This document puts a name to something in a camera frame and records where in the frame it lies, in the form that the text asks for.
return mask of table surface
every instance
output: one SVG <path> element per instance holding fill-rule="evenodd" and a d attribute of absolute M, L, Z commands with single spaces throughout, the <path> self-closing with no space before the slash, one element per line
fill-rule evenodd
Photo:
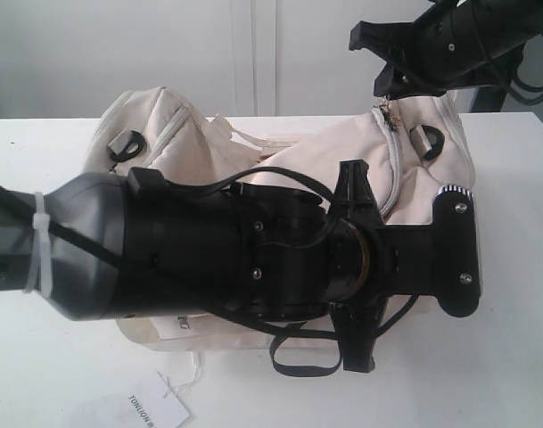
<path fill-rule="evenodd" d="M 342 119 L 232 121 L 269 135 Z M 183 397 L 189 426 L 543 427 L 543 125 L 531 113 L 463 122 L 477 169 L 476 314 L 459 320 L 436 306 L 407 317 L 377 342 L 368 375 L 292 379 L 273 371 L 265 350 L 206 353 L 203 377 Z M 47 193 L 73 178 L 96 123 L 0 120 L 0 184 Z M 290 352 L 290 362 L 314 357 Z M 173 384 L 193 373 L 189 355 L 131 343 L 112 321 L 73 323 L 39 296 L 0 293 L 0 428 L 60 426 L 79 403 L 123 391 L 149 369 Z"/>

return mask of cream fabric bag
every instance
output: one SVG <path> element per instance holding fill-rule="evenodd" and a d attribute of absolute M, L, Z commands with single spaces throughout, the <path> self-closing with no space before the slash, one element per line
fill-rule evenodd
<path fill-rule="evenodd" d="M 134 158 L 116 163 L 111 154 L 130 146 L 131 131 L 144 137 L 145 147 Z M 239 142 L 232 139 L 233 134 Z M 128 91 L 104 113 L 85 171 L 111 170 L 124 175 L 139 166 L 159 169 L 176 183 L 204 185 L 259 164 L 296 170 L 333 190 L 339 162 L 354 159 L 370 165 L 368 178 L 389 224 L 429 223 L 432 200 L 443 185 L 473 187 L 474 170 L 465 135 L 447 95 L 382 103 L 318 135 L 270 141 L 244 134 L 220 116 L 207 121 L 174 90 Z M 288 178 L 269 173 L 247 177 L 246 181 L 298 187 Z M 404 301 L 391 299 L 388 313 Z M 431 304 L 429 298 L 422 300 L 412 312 L 425 312 Z M 123 319 L 118 325 L 128 339 L 154 350 L 267 348 L 272 340 L 212 315 Z M 306 328 L 332 327 L 323 317 L 310 321 Z M 284 346 L 333 343 L 297 339 Z"/>

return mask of metal screw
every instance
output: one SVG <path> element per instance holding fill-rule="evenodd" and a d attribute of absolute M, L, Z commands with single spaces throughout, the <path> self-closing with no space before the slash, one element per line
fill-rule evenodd
<path fill-rule="evenodd" d="M 459 276 L 459 282 L 461 284 L 469 285 L 470 283 L 473 282 L 473 277 L 469 274 L 461 274 Z"/>
<path fill-rule="evenodd" d="M 253 269 L 253 272 L 251 272 L 251 276 L 253 276 L 253 279 L 258 280 L 261 279 L 263 273 L 261 272 L 261 269 L 256 267 L 255 269 Z"/>
<path fill-rule="evenodd" d="M 456 205 L 456 212 L 458 212 L 459 214 L 465 214 L 467 212 L 467 205 L 465 205 L 464 203 L 459 203 L 458 205 Z"/>

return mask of white cable tie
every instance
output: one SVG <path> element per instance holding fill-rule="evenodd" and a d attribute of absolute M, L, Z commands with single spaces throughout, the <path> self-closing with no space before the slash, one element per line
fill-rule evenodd
<path fill-rule="evenodd" d="M 46 299 L 53 290 L 53 270 L 51 266 L 51 240 L 49 239 L 49 223 L 51 218 L 45 212 L 45 198 L 41 193 L 35 193 L 36 213 L 33 215 L 33 246 L 31 249 L 31 264 L 29 265 L 28 281 L 23 292 L 35 289 L 39 279 L 39 291 Z"/>

